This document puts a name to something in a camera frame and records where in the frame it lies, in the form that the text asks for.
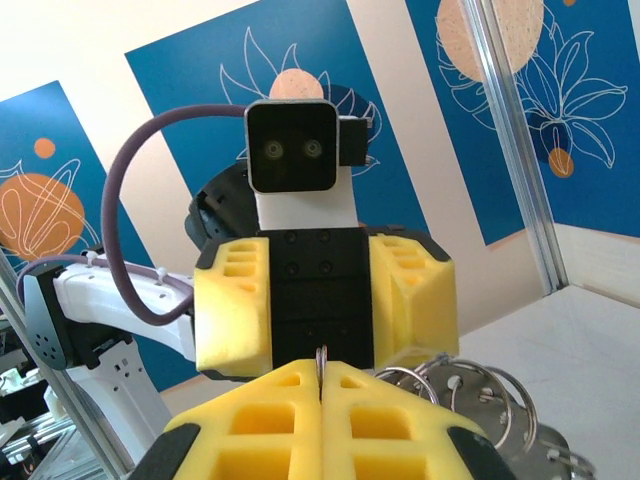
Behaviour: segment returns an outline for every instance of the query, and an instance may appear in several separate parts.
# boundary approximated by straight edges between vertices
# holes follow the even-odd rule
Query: orange circle
[[[511,72],[516,73],[531,59],[540,40],[544,0],[494,0],[493,6]],[[441,0],[436,16],[438,36],[451,63],[460,73],[482,82],[482,64],[477,59],[466,18],[462,2]]]
[[[42,137],[36,140],[36,143],[33,145],[33,150],[40,158],[51,158],[53,154],[56,153],[56,144],[48,138]]]
[[[549,165],[551,171],[560,178],[569,178],[573,175],[574,164],[569,153],[562,148],[554,148],[549,153]]]
[[[26,173],[0,185],[0,244],[23,260],[67,252],[84,220],[80,198],[53,178]]]
[[[322,85],[316,77],[299,68],[278,74],[269,91],[269,98],[279,100],[323,97]]]

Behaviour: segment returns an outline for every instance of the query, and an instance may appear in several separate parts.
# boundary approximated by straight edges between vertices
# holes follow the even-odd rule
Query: robot camera
[[[245,113],[245,125],[256,192],[323,191],[336,183],[339,116],[329,102],[256,102]]]

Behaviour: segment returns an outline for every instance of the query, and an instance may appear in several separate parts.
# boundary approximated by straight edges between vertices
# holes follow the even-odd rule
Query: blue poster
[[[482,214],[497,211],[489,208],[490,191],[504,196],[505,212],[515,210],[502,162],[478,162],[469,146],[493,143],[499,156],[469,34],[454,4],[407,0],[476,213],[481,226],[490,225],[490,215]],[[555,221],[639,237],[640,62],[628,2],[495,5]]]
[[[491,122],[491,112],[482,84],[456,68],[439,38],[439,13],[441,18],[449,20],[451,17],[443,13],[459,3],[457,0],[406,0],[406,3],[480,231],[485,244],[490,245],[519,232],[524,223],[498,136],[485,126]],[[454,22],[453,27],[459,31],[452,31],[452,36],[465,37],[464,24]],[[453,45],[449,52],[460,50],[458,45]],[[464,53],[465,66],[474,66],[471,52]]]
[[[127,59],[154,114],[197,103],[323,97],[341,114],[368,118],[369,166],[353,172],[360,221],[426,230],[345,0],[263,0]],[[193,193],[246,155],[243,128],[241,119],[212,118],[164,130]]]
[[[100,242],[105,177],[58,82],[0,102],[0,244],[16,270],[31,260],[78,254]],[[125,258],[150,266],[122,206],[119,219]],[[159,390],[196,374],[193,364],[172,350],[137,340]]]
[[[538,54],[517,78],[555,221],[640,237],[640,62],[629,4],[547,5]]]

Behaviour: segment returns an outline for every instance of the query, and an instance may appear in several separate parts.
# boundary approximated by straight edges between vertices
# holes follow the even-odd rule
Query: camera lens
[[[304,154],[309,158],[318,158],[322,155],[322,146],[317,140],[307,140],[303,148]]]
[[[276,142],[275,140],[269,140],[267,144],[264,146],[264,154],[267,158],[272,160],[278,160],[282,158],[282,154],[284,153],[284,149],[282,148],[282,144],[280,142]]]

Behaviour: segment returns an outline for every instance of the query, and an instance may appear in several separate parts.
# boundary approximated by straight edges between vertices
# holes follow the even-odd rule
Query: white robotic arm
[[[158,341],[193,361],[192,318],[182,315],[166,326],[149,325],[126,306],[108,268],[81,263],[53,268],[55,274],[45,267],[25,277],[31,343],[43,361],[66,370],[97,404],[135,466],[171,415],[130,334]],[[189,277],[172,277],[191,283]],[[160,275],[153,279],[132,274],[131,278],[141,298],[158,312],[186,296],[163,283]]]
[[[171,276],[192,284],[191,277]],[[183,292],[161,283],[160,275],[158,280],[135,274],[131,275],[131,279],[145,304],[158,313],[170,310],[186,297]],[[122,300],[108,268],[76,263],[66,267],[53,283],[62,312],[69,320],[107,325],[150,338],[175,350],[189,361],[195,360],[191,317],[182,315],[163,327],[141,321]]]

